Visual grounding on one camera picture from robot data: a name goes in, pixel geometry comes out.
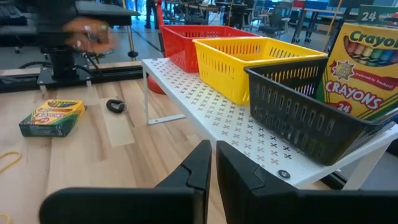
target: hand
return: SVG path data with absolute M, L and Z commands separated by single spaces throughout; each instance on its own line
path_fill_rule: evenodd
M 66 24 L 63 31 L 72 33 L 66 44 L 83 52 L 104 52 L 114 49 L 117 44 L 116 36 L 103 21 L 78 17 Z

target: black basket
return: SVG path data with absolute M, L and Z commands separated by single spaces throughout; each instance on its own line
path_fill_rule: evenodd
M 397 111 L 364 121 L 314 99 L 328 59 L 248 67 L 251 116 L 311 159 L 332 165 L 390 128 Z

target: yellow crayon box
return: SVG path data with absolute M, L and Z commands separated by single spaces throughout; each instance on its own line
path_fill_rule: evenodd
M 85 110 L 81 100 L 47 100 L 21 121 L 19 128 L 25 137 L 65 137 L 84 115 Z
M 365 120 L 397 107 L 398 29 L 345 23 L 317 99 Z

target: plastic basket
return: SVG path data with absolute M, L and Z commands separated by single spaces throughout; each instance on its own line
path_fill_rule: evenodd
M 244 67 L 327 57 L 323 52 L 266 37 L 193 41 L 200 78 L 239 105 L 249 103 L 249 80 Z
M 257 37 L 256 34 L 228 26 L 164 25 L 162 35 L 165 56 L 186 72 L 198 72 L 193 39 L 206 37 Z
M 250 112 L 311 159 L 332 165 L 394 125 L 398 110 L 365 121 L 314 99 L 327 59 L 245 68 Z

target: black clip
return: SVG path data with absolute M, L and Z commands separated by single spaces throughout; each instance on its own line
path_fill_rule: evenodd
M 108 102 L 106 102 L 106 107 L 113 113 L 122 113 L 126 104 L 121 100 L 108 100 Z

